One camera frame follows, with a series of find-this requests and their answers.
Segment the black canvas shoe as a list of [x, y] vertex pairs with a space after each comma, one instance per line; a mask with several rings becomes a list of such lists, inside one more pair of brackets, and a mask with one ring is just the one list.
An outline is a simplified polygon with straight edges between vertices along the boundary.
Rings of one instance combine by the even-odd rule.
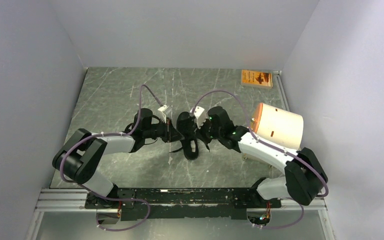
[[181, 147], [179, 149], [170, 151], [170, 153], [177, 153], [182, 151], [187, 160], [193, 161], [199, 157], [198, 140], [201, 140], [206, 149], [210, 152], [209, 143], [198, 130], [195, 123], [195, 118], [189, 112], [183, 111], [179, 114], [176, 121], [176, 129], [183, 135], [183, 140], [180, 140]]

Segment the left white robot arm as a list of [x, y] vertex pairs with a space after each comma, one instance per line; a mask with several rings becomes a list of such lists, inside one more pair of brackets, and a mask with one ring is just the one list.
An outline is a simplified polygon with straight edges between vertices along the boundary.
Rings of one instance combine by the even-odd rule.
[[102, 156], [135, 153], [147, 139], [171, 143], [184, 136], [169, 117], [158, 117], [150, 109], [141, 108], [122, 132], [92, 133], [79, 128], [54, 156], [52, 166], [64, 181], [94, 192], [104, 207], [112, 208], [118, 203], [119, 188], [98, 172]]

